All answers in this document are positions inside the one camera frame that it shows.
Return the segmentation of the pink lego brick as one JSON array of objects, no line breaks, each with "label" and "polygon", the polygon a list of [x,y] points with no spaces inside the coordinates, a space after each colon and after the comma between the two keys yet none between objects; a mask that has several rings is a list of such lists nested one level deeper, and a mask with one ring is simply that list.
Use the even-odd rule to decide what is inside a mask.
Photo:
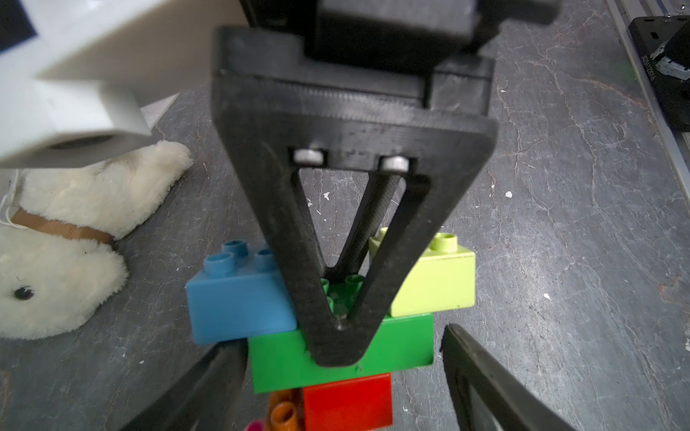
[{"label": "pink lego brick", "polygon": [[248,424],[243,431],[265,431],[266,430],[266,425],[263,420],[254,420],[250,424]]}]

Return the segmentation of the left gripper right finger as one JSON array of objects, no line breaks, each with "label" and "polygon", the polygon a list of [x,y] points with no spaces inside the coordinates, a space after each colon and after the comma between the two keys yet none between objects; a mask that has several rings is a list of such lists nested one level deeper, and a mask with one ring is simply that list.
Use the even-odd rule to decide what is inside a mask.
[{"label": "left gripper right finger", "polygon": [[444,371],[462,430],[571,430],[458,324],[445,327]]}]

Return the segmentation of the blue lego brick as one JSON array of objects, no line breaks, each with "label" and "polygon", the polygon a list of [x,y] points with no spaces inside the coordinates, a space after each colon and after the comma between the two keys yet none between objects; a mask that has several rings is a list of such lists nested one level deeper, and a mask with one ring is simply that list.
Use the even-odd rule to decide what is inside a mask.
[{"label": "blue lego brick", "polygon": [[192,339],[198,345],[291,332],[296,313],[268,248],[224,242],[185,286]]}]

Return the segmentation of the green lego brick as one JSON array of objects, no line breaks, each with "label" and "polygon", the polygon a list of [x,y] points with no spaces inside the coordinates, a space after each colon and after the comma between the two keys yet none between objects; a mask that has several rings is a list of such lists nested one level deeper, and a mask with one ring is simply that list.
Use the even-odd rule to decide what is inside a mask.
[{"label": "green lego brick", "polygon": [[429,366],[434,357],[432,314],[393,318],[387,309],[402,277],[360,278],[352,315],[329,314],[319,271],[282,269],[296,300],[300,328],[249,339],[256,393],[326,384]]}]

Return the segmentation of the lime lego brick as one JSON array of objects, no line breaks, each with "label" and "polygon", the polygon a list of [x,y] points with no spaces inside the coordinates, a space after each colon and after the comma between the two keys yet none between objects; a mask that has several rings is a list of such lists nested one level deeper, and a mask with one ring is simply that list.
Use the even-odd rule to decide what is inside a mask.
[{"label": "lime lego brick", "polygon": [[475,306],[476,255],[452,233],[436,233],[391,304],[394,317]]}]

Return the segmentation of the red lego brick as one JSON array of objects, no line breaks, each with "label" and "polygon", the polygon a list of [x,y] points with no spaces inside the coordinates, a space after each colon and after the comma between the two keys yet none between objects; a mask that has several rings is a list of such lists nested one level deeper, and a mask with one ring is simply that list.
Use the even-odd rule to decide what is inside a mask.
[{"label": "red lego brick", "polygon": [[392,375],[303,389],[306,430],[375,430],[394,423]]}]

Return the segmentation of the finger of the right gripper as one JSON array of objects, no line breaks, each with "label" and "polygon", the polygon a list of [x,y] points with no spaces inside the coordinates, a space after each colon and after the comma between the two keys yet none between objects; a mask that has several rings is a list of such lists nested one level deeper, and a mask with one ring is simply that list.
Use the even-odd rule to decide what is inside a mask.
[{"label": "finger of the right gripper", "polygon": [[328,280],[341,283],[358,274],[368,254],[368,239],[374,236],[383,221],[401,177],[393,174],[370,173],[353,226],[336,265],[328,269]]},{"label": "finger of the right gripper", "polygon": [[[334,266],[325,261],[316,213],[307,206],[301,179],[307,165],[296,159],[298,151],[321,154],[325,171],[401,177],[404,195],[366,278],[400,276],[403,283],[491,157],[498,135],[497,121],[487,115],[248,75],[214,77],[211,111],[280,271],[316,269],[322,290]],[[344,215],[349,230],[359,203]],[[327,303],[325,292],[323,298]]]}]

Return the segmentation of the orange lego brick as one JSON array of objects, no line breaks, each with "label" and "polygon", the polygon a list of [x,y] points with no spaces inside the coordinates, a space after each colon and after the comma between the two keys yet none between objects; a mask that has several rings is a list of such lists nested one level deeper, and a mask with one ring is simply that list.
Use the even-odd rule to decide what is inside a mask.
[{"label": "orange lego brick", "polygon": [[302,394],[300,389],[281,390],[271,393],[267,430],[300,431],[304,427]]}]

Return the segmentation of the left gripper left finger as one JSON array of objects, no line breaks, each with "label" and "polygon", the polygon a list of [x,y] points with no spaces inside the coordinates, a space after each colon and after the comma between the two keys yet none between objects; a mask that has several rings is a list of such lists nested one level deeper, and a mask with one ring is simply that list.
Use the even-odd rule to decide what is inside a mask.
[{"label": "left gripper left finger", "polygon": [[220,430],[239,400],[247,368],[244,339],[217,343],[124,430]]}]

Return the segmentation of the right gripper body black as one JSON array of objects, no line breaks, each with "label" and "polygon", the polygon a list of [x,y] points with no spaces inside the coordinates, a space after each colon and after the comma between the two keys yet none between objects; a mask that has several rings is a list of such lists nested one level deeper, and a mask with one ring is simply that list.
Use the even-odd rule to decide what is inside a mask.
[{"label": "right gripper body black", "polygon": [[494,39],[508,20],[548,25],[557,1],[245,1],[246,27],[214,34],[212,73],[364,93],[486,115]]}]

